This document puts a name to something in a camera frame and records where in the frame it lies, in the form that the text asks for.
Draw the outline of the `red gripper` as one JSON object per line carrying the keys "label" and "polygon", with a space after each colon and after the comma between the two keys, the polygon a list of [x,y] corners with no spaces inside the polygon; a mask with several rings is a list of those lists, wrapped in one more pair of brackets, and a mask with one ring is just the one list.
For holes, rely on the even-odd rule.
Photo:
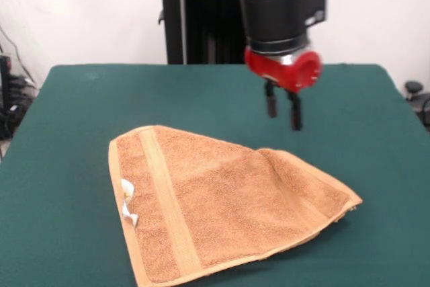
{"label": "red gripper", "polygon": [[264,79],[267,113],[270,118],[277,117],[277,100],[274,84],[286,91],[291,103],[290,120],[293,131],[302,130],[302,104],[297,93],[313,86],[322,71],[319,55],[305,48],[285,56],[264,56],[245,50],[245,62],[248,68]]}

